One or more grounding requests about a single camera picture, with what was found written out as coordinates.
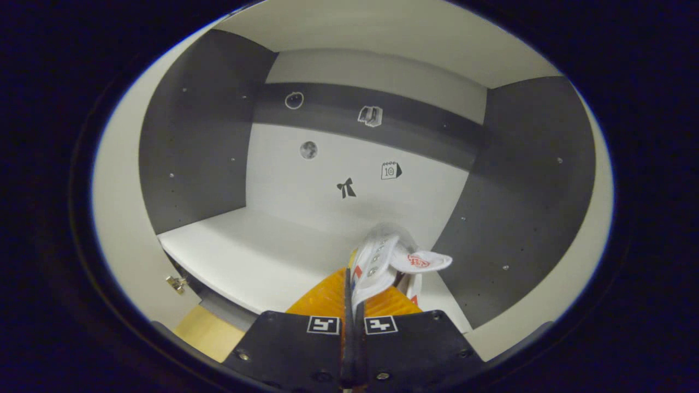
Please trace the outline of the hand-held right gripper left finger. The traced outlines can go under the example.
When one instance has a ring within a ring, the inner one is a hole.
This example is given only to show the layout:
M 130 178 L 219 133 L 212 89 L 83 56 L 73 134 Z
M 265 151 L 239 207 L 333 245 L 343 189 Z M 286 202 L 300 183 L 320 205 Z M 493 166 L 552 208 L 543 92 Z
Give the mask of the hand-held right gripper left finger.
M 323 279 L 286 312 L 265 311 L 222 365 L 286 392 L 340 392 L 346 271 Z

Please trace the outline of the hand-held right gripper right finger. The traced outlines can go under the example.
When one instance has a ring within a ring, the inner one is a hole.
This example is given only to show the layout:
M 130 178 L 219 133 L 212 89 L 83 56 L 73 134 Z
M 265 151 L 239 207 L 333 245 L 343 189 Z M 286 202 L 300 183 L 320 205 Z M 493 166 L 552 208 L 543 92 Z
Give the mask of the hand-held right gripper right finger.
M 485 369 L 444 311 L 421 311 L 397 289 L 361 302 L 353 323 L 354 392 L 451 390 Z

